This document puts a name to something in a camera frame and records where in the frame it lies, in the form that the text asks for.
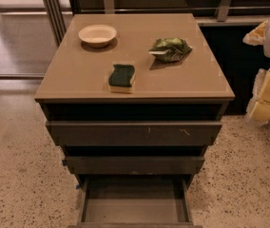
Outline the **grey drawer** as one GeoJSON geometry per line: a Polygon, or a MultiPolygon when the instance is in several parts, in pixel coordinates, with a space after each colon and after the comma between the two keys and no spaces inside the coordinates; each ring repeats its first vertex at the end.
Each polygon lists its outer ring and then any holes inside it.
{"type": "Polygon", "coordinates": [[[185,180],[161,176],[85,181],[80,214],[68,228],[202,228],[191,217],[185,180]]]}
{"type": "Polygon", "coordinates": [[[204,157],[66,157],[73,174],[185,175],[200,172],[204,157]]]}
{"type": "Polygon", "coordinates": [[[222,123],[198,122],[46,122],[60,146],[188,146],[212,145],[222,123]]]}

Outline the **grey drawer cabinet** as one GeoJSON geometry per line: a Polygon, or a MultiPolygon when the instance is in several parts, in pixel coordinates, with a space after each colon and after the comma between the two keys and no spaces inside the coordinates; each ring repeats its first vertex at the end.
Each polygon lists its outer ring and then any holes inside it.
{"type": "MultiPolygon", "coordinates": [[[[220,122],[233,97],[191,14],[78,14],[72,19],[35,99],[47,122],[220,122]],[[117,35],[106,47],[91,47],[78,36],[81,29],[91,25],[112,26],[117,35]],[[179,62],[163,63],[148,53],[158,38],[174,37],[184,39],[192,47],[179,62]],[[109,91],[107,80],[116,64],[135,67],[132,93],[109,91]]],[[[66,157],[204,157],[209,146],[60,147],[67,165],[66,157]]],[[[182,178],[188,191],[197,174],[73,175],[82,196],[85,181],[91,178],[182,178]]]]}

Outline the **wooden counter with brackets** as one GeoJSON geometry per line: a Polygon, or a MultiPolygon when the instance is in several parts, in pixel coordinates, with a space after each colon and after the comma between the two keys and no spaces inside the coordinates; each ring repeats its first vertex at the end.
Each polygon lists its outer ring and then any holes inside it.
{"type": "Polygon", "coordinates": [[[270,0],[69,0],[74,13],[191,13],[203,26],[255,25],[270,0]]]}

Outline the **green chip bag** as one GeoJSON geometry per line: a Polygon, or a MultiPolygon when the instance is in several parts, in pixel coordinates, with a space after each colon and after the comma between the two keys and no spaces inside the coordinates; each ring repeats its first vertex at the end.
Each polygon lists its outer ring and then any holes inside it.
{"type": "Polygon", "coordinates": [[[148,53],[163,63],[173,63],[179,62],[191,51],[192,47],[184,39],[174,37],[158,38],[148,53]]]}

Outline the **green yellow sponge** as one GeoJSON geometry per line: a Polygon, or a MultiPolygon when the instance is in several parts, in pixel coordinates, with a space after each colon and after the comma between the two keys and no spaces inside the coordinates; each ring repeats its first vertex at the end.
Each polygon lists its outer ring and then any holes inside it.
{"type": "Polygon", "coordinates": [[[113,71],[108,77],[107,83],[110,92],[132,93],[135,81],[135,67],[133,65],[113,66],[113,71]]]}

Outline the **white paper bowl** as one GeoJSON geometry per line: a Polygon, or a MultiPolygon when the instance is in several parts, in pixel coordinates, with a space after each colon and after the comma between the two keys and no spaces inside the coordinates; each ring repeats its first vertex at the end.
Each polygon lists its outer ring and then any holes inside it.
{"type": "Polygon", "coordinates": [[[117,30],[109,25],[91,25],[82,28],[78,36],[93,48],[106,47],[117,35],[117,30]]]}

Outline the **metal post left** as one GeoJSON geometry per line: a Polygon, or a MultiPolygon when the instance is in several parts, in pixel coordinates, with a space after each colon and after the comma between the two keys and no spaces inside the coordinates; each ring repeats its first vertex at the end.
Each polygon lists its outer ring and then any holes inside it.
{"type": "Polygon", "coordinates": [[[49,23],[52,29],[54,40],[60,46],[66,33],[66,25],[60,7],[59,0],[43,0],[49,23]]]}

